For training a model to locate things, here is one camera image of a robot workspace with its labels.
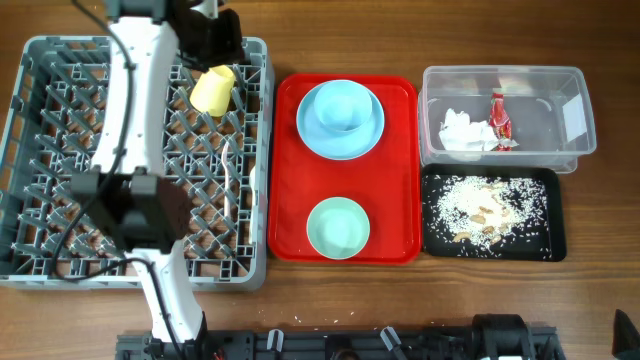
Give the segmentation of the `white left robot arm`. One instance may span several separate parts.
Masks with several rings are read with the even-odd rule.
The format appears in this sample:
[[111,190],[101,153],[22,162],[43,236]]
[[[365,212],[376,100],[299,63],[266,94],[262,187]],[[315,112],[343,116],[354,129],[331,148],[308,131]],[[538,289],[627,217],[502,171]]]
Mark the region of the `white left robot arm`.
[[243,59],[238,14],[220,1],[108,1],[95,23],[110,37],[105,118],[87,171],[71,178],[80,205],[122,252],[106,272],[132,266],[152,315],[141,355],[151,359],[222,359],[222,345],[188,277],[182,239],[191,201],[166,178],[163,132],[175,60],[204,72]]

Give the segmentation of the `red snack wrapper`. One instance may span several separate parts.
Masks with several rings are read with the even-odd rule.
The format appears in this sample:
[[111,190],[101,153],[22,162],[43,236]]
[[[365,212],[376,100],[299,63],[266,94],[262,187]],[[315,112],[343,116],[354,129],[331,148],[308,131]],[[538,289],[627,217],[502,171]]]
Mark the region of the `red snack wrapper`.
[[494,93],[491,97],[489,125],[498,141],[495,150],[508,152],[517,146],[517,143],[513,141],[512,123],[506,112],[503,94]]

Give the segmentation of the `white napkin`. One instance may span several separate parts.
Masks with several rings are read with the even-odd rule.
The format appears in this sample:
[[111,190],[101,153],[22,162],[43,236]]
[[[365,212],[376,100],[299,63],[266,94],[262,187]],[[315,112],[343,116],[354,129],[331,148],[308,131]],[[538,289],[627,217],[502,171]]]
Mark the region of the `white napkin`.
[[499,145],[487,121],[472,122],[464,112],[449,108],[441,124],[439,139],[447,151],[492,151]]

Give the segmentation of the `light blue plate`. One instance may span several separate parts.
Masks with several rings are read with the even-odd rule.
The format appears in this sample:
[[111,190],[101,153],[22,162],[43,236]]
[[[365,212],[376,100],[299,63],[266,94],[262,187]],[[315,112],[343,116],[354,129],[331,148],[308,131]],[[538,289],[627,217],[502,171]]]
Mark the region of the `light blue plate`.
[[313,100],[321,84],[304,95],[296,112],[296,127],[303,143],[315,154],[330,160],[352,160],[371,151],[385,127],[385,114],[378,97],[365,86],[373,100],[369,120],[354,132],[333,132],[319,122],[314,112]]

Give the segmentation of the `green bowl with food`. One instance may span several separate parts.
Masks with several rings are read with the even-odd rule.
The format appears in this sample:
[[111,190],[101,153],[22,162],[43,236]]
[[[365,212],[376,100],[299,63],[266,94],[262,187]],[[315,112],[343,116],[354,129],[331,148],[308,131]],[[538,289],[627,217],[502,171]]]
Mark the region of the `green bowl with food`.
[[357,202],[331,197],[316,204],[306,221],[306,236],[311,247],[331,260],[346,260],[358,255],[371,233],[369,216]]

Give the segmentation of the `white plastic spoon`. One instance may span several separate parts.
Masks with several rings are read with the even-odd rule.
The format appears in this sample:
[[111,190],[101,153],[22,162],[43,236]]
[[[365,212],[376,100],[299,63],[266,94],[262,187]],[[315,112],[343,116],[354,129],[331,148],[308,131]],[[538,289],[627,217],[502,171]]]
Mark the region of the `white plastic spoon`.
[[257,200],[257,195],[256,195],[256,167],[252,167],[250,172],[249,172],[249,186],[250,186],[250,195],[251,195],[251,204],[253,206],[253,204],[255,203],[255,201]]

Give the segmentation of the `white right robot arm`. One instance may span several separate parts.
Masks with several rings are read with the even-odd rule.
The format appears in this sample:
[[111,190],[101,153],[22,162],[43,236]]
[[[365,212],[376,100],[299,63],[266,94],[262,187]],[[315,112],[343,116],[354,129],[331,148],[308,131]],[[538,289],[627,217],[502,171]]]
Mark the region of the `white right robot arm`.
[[639,331],[620,309],[614,315],[612,355],[616,360],[639,360]]

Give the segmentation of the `yellow plastic cup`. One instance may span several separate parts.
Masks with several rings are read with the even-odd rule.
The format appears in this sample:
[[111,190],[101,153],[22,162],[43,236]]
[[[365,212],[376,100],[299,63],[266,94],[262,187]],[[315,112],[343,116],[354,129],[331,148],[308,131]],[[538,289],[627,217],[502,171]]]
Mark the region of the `yellow plastic cup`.
[[222,117],[228,109],[235,83],[233,70],[220,65],[202,74],[190,95],[191,105],[201,113]]

